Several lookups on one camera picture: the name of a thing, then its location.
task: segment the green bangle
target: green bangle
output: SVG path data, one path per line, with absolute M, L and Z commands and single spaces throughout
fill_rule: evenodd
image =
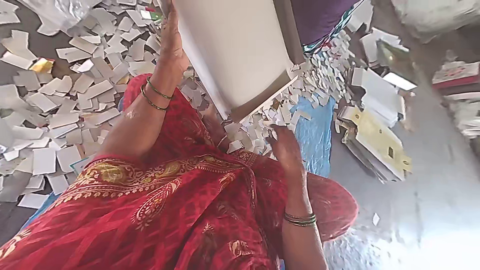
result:
M 153 102 L 151 102 L 149 98 L 147 98 L 147 96 L 145 95 L 145 85 L 142 85 L 140 87 L 140 91 L 142 92 L 143 97 L 145 97 L 146 100 L 148 101 L 148 103 L 150 103 L 150 105 L 152 105 L 155 109 L 158 109 L 158 110 L 167 110 L 168 109 L 168 106 L 166 108 L 160 108 L 159 106 L 153 104 Z
M 161 95 L 162 97 L 164 97 L 166 99 L 172 99 L 173 96 L 171 96 L 171 97 L 166 96 L 166 95 L 160 93 L 155 87 L 153 87 L 152 83 L 150 83 L 150 77 L 147 77 L 147 83 L 157 94 Z

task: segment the hand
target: hand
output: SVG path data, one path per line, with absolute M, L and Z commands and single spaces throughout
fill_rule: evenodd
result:
M 183 51 L 181 36 L 178 28 L 179 18 L 173 3 L 170 4 L 167 25 L 162 29 L 160 67 L 169 67 L 174 74 L 187 70 L 190 61 Z
M 295 135 L 286 126 L 270 125 L 276 132 L 278 140 L 267 137 L 266 140 L 272 145 L 273 154 L 285 171 L 287 184 L 306 186 L 307 173 L 303 167 L 300 146 Z

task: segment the blue plastic sheet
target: blue plastic sheet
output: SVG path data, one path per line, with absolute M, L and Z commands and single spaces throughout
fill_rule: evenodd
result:
M 295 128 L 295 137 L 300 144 L 302 158 L 306 161 L 305 169 L 323 177 L 330 174 L 331 122 L 334 105 L 335 100 L 330 98 L 325 106 L 314 109 L 306 98 L 300 97 L 298 104 L 290 110 L 293 113 L 299 109 L 312 117 L 310 120 L 300 117 Z

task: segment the bangle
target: bangle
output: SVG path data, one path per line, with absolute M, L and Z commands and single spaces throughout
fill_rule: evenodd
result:
M 285 216 L 287 216 L 288 218 L 291 218 L 291 219 L 297 219 L 297 220 L 309 220 L 309 219 L 312 219 L 315 217 L 315 214 L 310 214 L 308 217 L 296 217 L 296 216 L 292 216 L 292 215 L 289 215 L 287 213 L 285 213 Z
M 141 92 L 142 92 L 143 97 L 146 98 L 147 101 L 148 101 L 148 103 L 150 103 L 150 105 L 152 105 L 155 109 L 158 109 L 158 110 L 167 110 L 167 109 L 168 109 L 168 106 L 167 106 L 166 108 L 161 108 L 161 107 L 153 104 L 152 101 L 150 101 L 150 99 L 145 95 L 145 85 L 142 85 L 142 86 L 140 87 L 140 90 L 141 90 Z
M 220 144 L 223 143 L 223 141 L 225 141 L 225 139 L 227 138 L 227 135 L 225 135 L 221 140 L 220 142 L 216 145 L 216 147 L 220 147 Z
M 155 87 L 153 87 L 152 83 L 150 83 L 150 77 L 147 77 L 147 83 L 157 94 L 161 95 L 162 97 L 164 97 L 166 99 L 172 99 L 173 96 L 171 96 L 171 97 L 166 96 L 166 95 L 160 93 Z
M 313 213 L 310 214 L 308 217 L 296 217 L 285 213 L 283 218 L 288 223 L 300 227 L 313 226 L 317 222 L 317 218 Z

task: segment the stack of cardboard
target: stack of cardboard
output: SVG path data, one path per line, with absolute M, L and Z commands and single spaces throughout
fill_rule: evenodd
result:
M 344 107 L 338 118 L 347 129 L 343 142 L 380 181 L 405 180 L 411 159 L 405 155 L 400 139 L 369 109 Z

